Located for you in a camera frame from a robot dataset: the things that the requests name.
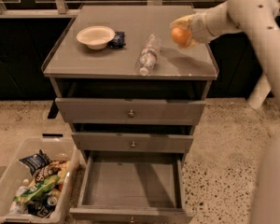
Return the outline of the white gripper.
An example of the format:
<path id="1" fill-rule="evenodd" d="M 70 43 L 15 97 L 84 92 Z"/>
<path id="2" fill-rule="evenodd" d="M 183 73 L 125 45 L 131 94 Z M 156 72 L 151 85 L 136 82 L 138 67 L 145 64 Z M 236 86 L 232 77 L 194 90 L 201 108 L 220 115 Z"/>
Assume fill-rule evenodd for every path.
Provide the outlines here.
<path id="1" fill-rule="evenodd" d="M 178 18 L 170 23 L 171 28 L 180 28 L 186 30 L 190 28 L 192 37 L 185 45 L 179 45 L 180 49 L 191 49 L 199 43 L 209 43 L 216 37 L 210 32 L 207 23 L 207 12 L 199 11 L 193 15 L 187 15 Z"/>

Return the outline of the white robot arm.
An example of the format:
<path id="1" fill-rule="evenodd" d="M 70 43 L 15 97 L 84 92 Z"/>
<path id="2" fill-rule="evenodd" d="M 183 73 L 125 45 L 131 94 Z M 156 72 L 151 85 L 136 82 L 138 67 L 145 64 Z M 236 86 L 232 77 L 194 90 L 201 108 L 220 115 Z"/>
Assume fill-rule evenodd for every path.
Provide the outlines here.
<path id="1" fill-rule="evenodd" d="M 185 48 L 221 35 L 247 35 L 280 108 L 280 28 L 278 0 L 227 0 L 170 23 L 190 32 Z M 250 224 L 280 224 L 280 134 L 272 139 L 259 168 Z"/>

